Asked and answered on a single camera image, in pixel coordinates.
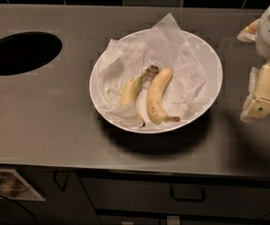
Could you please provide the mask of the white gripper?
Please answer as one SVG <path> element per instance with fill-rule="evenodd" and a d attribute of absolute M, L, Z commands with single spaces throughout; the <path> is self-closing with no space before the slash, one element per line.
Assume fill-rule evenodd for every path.
<path fill-rule="evenodd" d="M 259 20 L 245 27 L 237 39 L 246 43 L 256 39 L 256 50 L 270 59 L 270 6 Z M 249 74 L 248 96 L 240 114 L 245 123 L 255 123 L 270 113 L 270 60 L 261 68 L 253 67 Z"/>

